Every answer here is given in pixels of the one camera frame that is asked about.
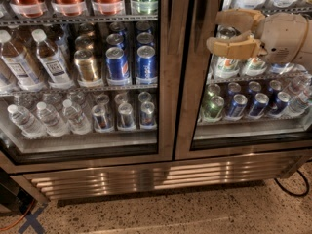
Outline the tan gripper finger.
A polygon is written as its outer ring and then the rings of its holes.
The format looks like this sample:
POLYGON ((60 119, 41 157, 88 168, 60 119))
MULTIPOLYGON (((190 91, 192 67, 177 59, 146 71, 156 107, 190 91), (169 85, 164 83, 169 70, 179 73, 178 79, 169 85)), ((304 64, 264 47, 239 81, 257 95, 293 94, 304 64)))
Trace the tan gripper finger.
POLYGON ((247 60, 266 54, 261 41, 255 39, 249 30, 230 39, 210 37, 206 46, 212 54, 227 59, 247 60))
POLYGON ((244 33, 248 30, 255 31, 264 19, 265 15, 259 10, 228 9, 216 14, 215 23, 244 33))

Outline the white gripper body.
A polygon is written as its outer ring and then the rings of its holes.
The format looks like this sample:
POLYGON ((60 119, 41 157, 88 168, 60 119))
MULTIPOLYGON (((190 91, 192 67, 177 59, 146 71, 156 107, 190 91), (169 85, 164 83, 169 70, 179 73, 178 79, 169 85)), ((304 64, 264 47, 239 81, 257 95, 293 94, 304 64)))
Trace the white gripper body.
POLYGON ((302 15, 277 13, 266 17, 255 31, 261 41, 258 55, 267 63, 312 64, 312 20, 302 15))

